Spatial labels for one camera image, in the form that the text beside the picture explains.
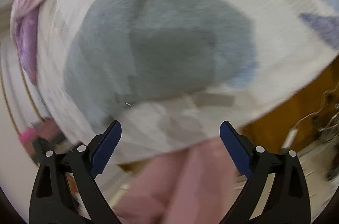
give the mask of bed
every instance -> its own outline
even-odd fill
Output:
[[[85,14],[95,0],[46,0],[38,24],[38,87],[53,118],[73,143],[88,144],[93,128],[64,89],[63,70]],[[124,164],[183,149],[258,119],[314,80],[338,55],[317,31],[338,16],[339,0],[227,0],[255,24],[255,58],[227,82],[179,98],[127,106],[112,162]]]

